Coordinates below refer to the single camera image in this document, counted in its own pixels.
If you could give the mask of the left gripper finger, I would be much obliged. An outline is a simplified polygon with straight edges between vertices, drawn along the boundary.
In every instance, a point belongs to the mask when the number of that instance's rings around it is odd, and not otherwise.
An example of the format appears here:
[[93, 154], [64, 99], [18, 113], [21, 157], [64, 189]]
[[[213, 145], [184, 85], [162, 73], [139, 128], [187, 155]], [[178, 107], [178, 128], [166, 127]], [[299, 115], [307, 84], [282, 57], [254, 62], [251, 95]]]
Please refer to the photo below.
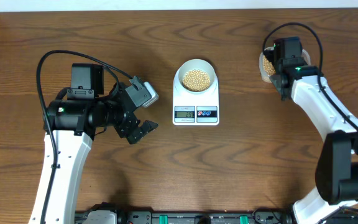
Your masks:
[[141, 126], [138, 126], [135, 131], [135, 143], [139, 142], [149, 132], [158, 128], [158, 123], [153, 121], [145, 120]]
[[137, 76], [130, 79], [131, 85], [126, 87], [125, 91], [129, 95], [132, 102], [138, 108], [150, 99], [150, 94], [146, 90], [144, 82]]

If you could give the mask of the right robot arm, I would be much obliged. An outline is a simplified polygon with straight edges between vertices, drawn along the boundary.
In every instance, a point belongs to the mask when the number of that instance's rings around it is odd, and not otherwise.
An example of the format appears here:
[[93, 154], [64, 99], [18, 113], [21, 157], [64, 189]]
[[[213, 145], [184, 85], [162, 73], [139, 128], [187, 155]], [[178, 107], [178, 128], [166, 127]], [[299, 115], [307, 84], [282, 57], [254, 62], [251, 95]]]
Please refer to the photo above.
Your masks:
[[262, 48], [262, 55], [275, 69], [271, 83], [283, 100], [292, 100], [307, 114], [323, 140], [315, 188], [295, 202], [280, 221], [325, 223], [358, 203], [358, 119], [302, 53], [298, 37], [276, 39], [273, 46]]

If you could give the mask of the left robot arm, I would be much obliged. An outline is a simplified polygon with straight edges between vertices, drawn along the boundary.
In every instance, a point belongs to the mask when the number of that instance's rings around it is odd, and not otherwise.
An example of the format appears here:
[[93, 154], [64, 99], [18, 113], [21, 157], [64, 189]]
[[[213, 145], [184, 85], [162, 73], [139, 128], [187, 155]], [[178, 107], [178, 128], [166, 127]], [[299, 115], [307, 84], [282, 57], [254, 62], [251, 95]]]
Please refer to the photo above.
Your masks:
[[102, 65], [74, 63], [70, 87], [46, 109], [44, 164], [30, 223], [76, 222], [81, 175], [97, 128], [113, 127], [129, 144], [157, 128], [157, 123], [141, 122], [134, 114], [158, 99], [151, 84], [133, 77], [129, 86], [117, 82], [104, 96], [104, 72], [108, 70]]

